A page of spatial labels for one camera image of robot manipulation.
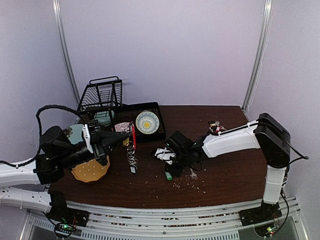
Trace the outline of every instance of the yellow plate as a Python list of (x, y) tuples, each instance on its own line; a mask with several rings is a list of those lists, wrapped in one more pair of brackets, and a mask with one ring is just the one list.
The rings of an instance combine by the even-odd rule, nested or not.
[(84, 162), (77, 165), (72, 169), (72, 174), (75, 179), (89, 183), (93, 181), (98, 181), (106, 173), (110, 166), (109, 156), (106, 157), (108, 164), (106, 166), (101, 166), (95, 159)]

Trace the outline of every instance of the rack handle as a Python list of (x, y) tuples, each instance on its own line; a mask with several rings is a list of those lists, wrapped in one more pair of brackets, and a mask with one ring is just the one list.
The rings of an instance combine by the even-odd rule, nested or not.
[(91, 84), (91, 82), (93, 82), (93, 81), (104, 80), (104, 79), (114, 79), (114, 78), (116, 78), (117, 80), (120, 80), (118, 76), (108, 76), (108, 77), (103, 77), (103, 78), (97, 78), (97, 79), (90, 80), (89, 84)]

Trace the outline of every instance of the white wall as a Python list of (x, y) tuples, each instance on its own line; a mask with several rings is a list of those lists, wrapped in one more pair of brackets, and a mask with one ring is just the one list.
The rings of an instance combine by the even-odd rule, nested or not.
[(291, 166), (286, 190), (296, 196), (309, 233), (320, 239), (320, 1), (275, 1), (262, 72), (249, 110), (268, 112), (309, 161)]
[[(46, 104), (76, 108), (68, 83), (51, 0), (0, 4), (0, 159), (22, 161), (37, 152), (36, 111)], [(43, 130), (66, 127), (70, 113), (40, 115)], [(1, 239), (15, 240), (25, 211), (0, 206)]]
[(61, 0), (80, 94), (117, 75), (125, 103), (242, 105), (264, 0)]

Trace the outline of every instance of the wooden table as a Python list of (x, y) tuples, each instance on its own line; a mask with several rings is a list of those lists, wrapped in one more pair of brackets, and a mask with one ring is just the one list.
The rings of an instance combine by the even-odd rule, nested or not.
[[(238, 106), (161, 106), (167, 137), (179, 130), (195, 140), (208, 131), (208, 121), (219, 120), (226, 129), (247, 122)], [(125, 147), (110, 156), (110, 168), (96, 182), (77, 181), (65, 170), (65, 177), (51, 185), (68, 201), (125, 208), (190, 208), (215, 206), (263, 197), (266, 160), (260, 149), (224, 154), (202, 162), (203, 170), (192, 179), (186, 168), (180, 178), (169, 181), (165, 163), (151, 158), (153, 149), (163, 147), (160, 141), (137, 145), (139, 160), (136, 175), (130, 173)]]

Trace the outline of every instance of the dish rack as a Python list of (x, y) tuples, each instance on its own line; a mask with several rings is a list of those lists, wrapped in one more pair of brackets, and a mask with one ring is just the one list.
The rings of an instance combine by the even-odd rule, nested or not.
[(85, 87), (77, 111), (90, 119), (98, 112), (122, 107), (122, 80), (109, 76), (89, 81)]

